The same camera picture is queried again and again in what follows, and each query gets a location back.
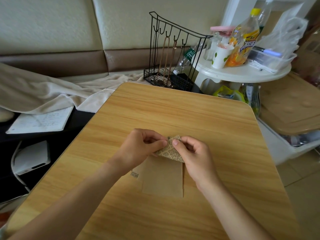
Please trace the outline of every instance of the upholstered headboard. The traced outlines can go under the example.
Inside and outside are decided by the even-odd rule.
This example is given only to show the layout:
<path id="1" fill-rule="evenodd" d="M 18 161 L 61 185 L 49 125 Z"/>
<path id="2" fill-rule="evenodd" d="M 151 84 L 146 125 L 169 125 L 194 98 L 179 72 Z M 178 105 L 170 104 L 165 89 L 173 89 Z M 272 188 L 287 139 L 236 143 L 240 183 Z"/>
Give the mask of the upholstered headboard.
<path id="1" fill-rule="evenodd" d="M 227 1 L 0 0 L 0 62 L 53 77 L 144 69 L 150 11 L 209 34 Z"/>

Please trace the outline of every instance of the wooden table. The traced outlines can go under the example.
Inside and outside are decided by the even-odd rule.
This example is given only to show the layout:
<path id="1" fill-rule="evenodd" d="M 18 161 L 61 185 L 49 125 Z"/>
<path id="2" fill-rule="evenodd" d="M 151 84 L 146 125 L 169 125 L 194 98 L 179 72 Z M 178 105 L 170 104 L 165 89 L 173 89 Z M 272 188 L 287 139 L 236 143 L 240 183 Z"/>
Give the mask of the wooden table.
<path id="1" fill-rule="evenodd" d="M 93 173 L 133 128 L 206 142 L 218 174 L 277 239 L 299 226 L 257 121 L 245 103 L 136 83 L 122 84 L 61 155 L 8 223 L 13 234 Z M 127 174 L 109 191 L 79 239 L 228 239 L 184 168 L 184 197 L 141 193 Z"/>

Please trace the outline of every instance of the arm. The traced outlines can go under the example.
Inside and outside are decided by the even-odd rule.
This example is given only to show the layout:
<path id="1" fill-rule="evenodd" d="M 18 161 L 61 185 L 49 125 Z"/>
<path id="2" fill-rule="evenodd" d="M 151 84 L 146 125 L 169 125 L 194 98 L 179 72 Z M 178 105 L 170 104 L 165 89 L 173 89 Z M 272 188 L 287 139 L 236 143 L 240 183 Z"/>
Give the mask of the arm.
<path id="1" fill-rule="evenodd" d="M 216 173 L 209 147 L 190 136 L 172 142 L 189 175 L 217 214 L 230 240 L 274 239 L 223 185 Z"/>
<path id="2" fill-rule="evenodd" d="M 147 129 L 134 129 L 120 149 L 93 175 L 26 224 L 10 240 L 75 239 L 118 179 L 167 145 Z"/>

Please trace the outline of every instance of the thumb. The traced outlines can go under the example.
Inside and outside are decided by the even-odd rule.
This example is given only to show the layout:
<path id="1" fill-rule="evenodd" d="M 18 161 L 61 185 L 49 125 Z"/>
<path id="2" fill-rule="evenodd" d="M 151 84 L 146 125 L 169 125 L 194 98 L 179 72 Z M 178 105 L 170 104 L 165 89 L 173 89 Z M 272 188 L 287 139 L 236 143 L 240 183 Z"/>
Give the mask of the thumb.
<path id="1" fill-rule="evenodd" d="M 158 140 L 151 144 L 147 144 L 148 153 L 154 153 L 168 145 L 166 140 Z"/>
<path id="2" fill-rule="evenodd" d="M 174 139 L 172 141 L 172 145 L 178 151 L 178 153 L 182 156 L 182 158 L 185 158 L 189 155 L 190 152 L 181 141 Z"/>

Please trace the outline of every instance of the cord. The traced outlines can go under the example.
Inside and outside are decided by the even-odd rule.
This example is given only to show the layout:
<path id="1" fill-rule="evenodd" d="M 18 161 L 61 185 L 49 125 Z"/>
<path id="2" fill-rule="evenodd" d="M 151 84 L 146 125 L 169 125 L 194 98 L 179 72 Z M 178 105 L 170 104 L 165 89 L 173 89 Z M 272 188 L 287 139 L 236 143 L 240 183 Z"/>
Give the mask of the cord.
<path id="1" fill-rule="evenodd" d="M 17 148 L 15 149 L 15 151 L 14 151 L 12 157 L 11 157 L 11 170 L 12 170 L 12 173 L 13 173 L 14 177 L 16 177 L 16 179 L 17 179 L 20 183 L 22 183 L 22 185 L 25 187 L 25 189 L 28 191 L 28 193 L 30 193 L 30 189 L 29 189 L 28 186 L 25 184 L 25 182 L 23 182 L 23 181 L 21 180 L 21 178 L 19 178 L 19 176 L 14 173 L 14 160 L 15 160 L 16 154 L 18 153 L 18 149 L 19 149 L 21 143 L 22 143 L 22 141 L 19 141 L 19 143 L 18 143 L 18 145 L 17 145 Z"/>

